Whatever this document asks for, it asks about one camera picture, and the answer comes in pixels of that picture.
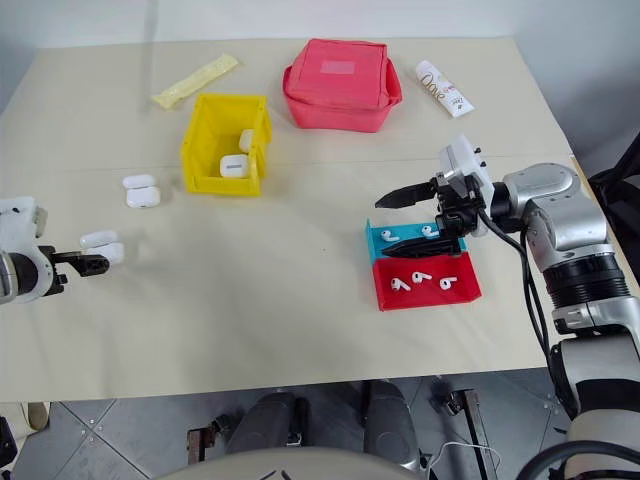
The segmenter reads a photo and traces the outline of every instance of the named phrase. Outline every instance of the yellow plastic bin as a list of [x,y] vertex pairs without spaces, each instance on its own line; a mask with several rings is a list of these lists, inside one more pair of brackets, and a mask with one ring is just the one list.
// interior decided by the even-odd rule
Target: yellow plastic bin
[[[249,150],[249,176],[220,176],[224,155],[243,153],[240,133],[253,129]],[[225,195],[260,195],[266,174],[266,149],[271,142],[267,97],[261,95],[198,95],[191,123],[182,144],[182,168],[187,191]]]

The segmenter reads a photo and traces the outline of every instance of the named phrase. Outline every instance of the pink pouch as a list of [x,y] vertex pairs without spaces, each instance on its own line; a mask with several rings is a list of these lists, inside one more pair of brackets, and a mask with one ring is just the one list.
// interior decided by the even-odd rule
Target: pink pouch
[[376,132],[402,90],[384,44],[310,40],[282,88],[301,128]]

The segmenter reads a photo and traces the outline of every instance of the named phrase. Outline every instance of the white wall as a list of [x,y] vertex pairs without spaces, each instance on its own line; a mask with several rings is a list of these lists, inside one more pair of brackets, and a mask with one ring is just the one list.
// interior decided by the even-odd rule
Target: white wall
[[626,132],[640,130],[639,18],[637,0],[0,0],[0,61],[3,38],[24,49],[9,75],[0,70],[0,85],[20,77],[17,67],[32,47],[515,35],[574,151],[594,173],[615,163]]

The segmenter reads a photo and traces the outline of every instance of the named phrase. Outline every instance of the table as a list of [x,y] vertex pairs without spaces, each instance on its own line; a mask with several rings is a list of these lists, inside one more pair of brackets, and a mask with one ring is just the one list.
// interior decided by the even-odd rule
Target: table
[[[377,309],[366,219],[419,222],[436,212],[433,202],[400,211],[373,203],[430,178],[457,133],[482,147],[495,179],[537,162],[571,165],[513,40],[384,41],[404,101],[377,134],[294,126],[281,74],[304,40],[41,51],[0,117],[2,195],[32,195],[48,210],[43,244],[73,250],[81,234],[111,228],[127,260],[100,277],[71,273],[62,295],[0,310],[0,401],[542,366],[518,258],[494,236],[468,240],[479,300]],[[186,194],[179,149],[194,98],[170,112],[148,101],[222,52],[242,65],[206,91],[269,98],[273,143],[260,198]],[[475,112],[453,120],[429,98],[413,75],[424,58]],[[126,207],[120,181],[137,173],[159,179],[161,206]],[[627,281],[637,291],[629,273]]]

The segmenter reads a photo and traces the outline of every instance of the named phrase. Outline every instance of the yellow packet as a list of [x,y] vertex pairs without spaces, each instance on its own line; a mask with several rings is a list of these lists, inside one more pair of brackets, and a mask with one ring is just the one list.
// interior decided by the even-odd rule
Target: yellow packet
[[196,90],[200,90],[209,82],[224,75],[232,68],[239,65],[238,61],[231,55],[223,53],[213,62],[200,67],[187,78],[171,85],[160,95],[154,95],[151,99],[162,108],[169,109],[182,98],[187,98]]

